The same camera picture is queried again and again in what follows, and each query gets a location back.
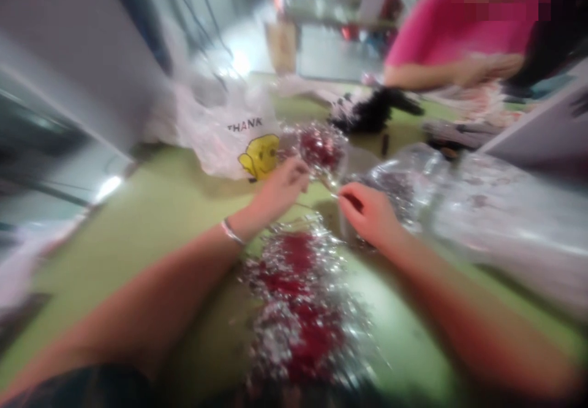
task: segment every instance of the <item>green table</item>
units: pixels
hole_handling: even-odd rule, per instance
[[[438,105],[425,103],[424,107],[427,117],[451,118]],[[290,120],[327,115],[325,108],[303,99],[276,100],[276,110],[281,118]],[[423,139],[420,122],[421,118],[395,111],[387,130],[389,154]],[[352,142],[380,152],[380,137],[354,137]],[[157,152],[39,271],[35,289],[52,293],[54,298],[2,359],[0,390],[67,327],[144,267],[247,204],[254,190],[255,185],[247,181],[205,175],[188,150],[164,148]],[[338,228],[337,207],[321,184],[313,184],[300,202],[320,210],[327,224]],[[295,206],[286,218],[307,212]],[[362,293],[371,307],[374,336],[385,358],[374,359],[377,384],[386,393],[413,404],[434,401],[455,406],[461,400],[462,378],[385,262],[378,256],[368,258],[348,251],[344,255],[352,272],[350,286]],[[539,308],[484,271],[466,263],[459,265],[570,354],[580,353],[584,341],[571,322]],[[235,272],[210,296],[163,373],[160,392],[164,406],[194,406],[195,401],[243,381],[250,340],[246,325],[254,316],[254,303],[248,296]]]

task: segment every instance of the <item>silver bracelet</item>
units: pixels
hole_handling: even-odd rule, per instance
[[[233,232],[233,229],[231,229],[231,227],[228,224],[228,218],[225,218],[223,221],[220,222],[220,226],[222,227],[223,231],[225,232],[225,234],[233,241],[235,241],[236,243],[239,243],[239,245],[241,247],[245,247],[246,244],[245,242],[239,238],[238,236],[235,235],[235,233]]]

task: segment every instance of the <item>person's hand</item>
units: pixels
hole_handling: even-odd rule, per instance
[[[386,194],[371,187],[346,184],[339,191],[339,206],[357,233],[377,249],[405,232]]]
[[[490,58],[467,58],[456,62],[453,70],[453,83],[460,88],[471,88],[491,76]]]
[[[502,55],[495,59],[490,77],[509,79],[521,70],[524,61],[525,57],[520,54]]]
[[[249,205],[251,218],[259,219],[264,226],[280,218],[300,192],[306,192],[309,177],[306,163],[295,157],[287,159],[272,172]]]

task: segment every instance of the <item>yellow smiley face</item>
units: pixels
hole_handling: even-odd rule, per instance
[[[280,139],[268,134],[251,140],[244,154],[239,156],[239,163],[256,179],[266,179],[276,167],[277,148]]]

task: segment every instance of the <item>forearm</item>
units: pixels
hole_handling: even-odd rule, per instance
[[[529,396],[558,398],[572,391],[573,363],[526,319],[413,236],[399,238],[381,251],[473,375]]]
[[[247,209],[230,217],[229,223],[244,241],[253,239],[267,224]],[[17,377],[10,394],[93,363],[129,364],[154,378],[241,249],[215,225],[167,255],[42,352]]]
[[[386,66],[384,85],[410,91],[425,91],[452,85],[455,66],[453,63],[438,66],[406,64],[398,67]]]

